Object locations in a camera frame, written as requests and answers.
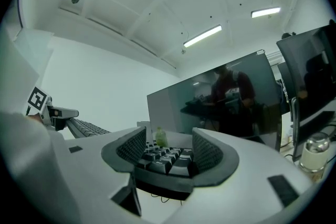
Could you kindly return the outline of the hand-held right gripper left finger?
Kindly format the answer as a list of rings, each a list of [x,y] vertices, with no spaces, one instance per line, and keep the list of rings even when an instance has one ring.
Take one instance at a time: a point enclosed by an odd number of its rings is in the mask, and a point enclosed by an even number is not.
[[[146,128],[139,127],[106,144],[101,157],[107,165],[119,173],[132,173],[146,148]]]

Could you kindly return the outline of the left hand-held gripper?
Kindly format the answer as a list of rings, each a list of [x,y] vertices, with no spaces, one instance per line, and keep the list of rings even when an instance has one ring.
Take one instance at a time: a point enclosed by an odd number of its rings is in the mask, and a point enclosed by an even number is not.
[[[53,106],[52,97],[38,87],[34,87],[27,100],[27,115],[39,113],[43,124],[47,129],[52,131],[61,131],[67,127],[69,119],[79,116],[79,111]]]

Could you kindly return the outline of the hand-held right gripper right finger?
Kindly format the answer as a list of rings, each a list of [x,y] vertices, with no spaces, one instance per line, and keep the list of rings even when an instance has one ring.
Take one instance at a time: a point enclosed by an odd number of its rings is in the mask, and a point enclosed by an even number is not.
[[[193,177],[194,187],[219,186],[238,168],[237,151],[201,129],[193,129],[192,148],[198,169],[198,174]]]

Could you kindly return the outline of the person's left hand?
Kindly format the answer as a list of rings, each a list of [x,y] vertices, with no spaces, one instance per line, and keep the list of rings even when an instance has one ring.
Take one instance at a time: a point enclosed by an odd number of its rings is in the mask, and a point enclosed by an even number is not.
[[[28,117],[29,119],[35,120],[35,121],[37,121],[37,122],[43,124],[43,120],[42,120],[41,115],[40,115],[39,113],[34,114],[34,115],[27,115],[27,117]]]

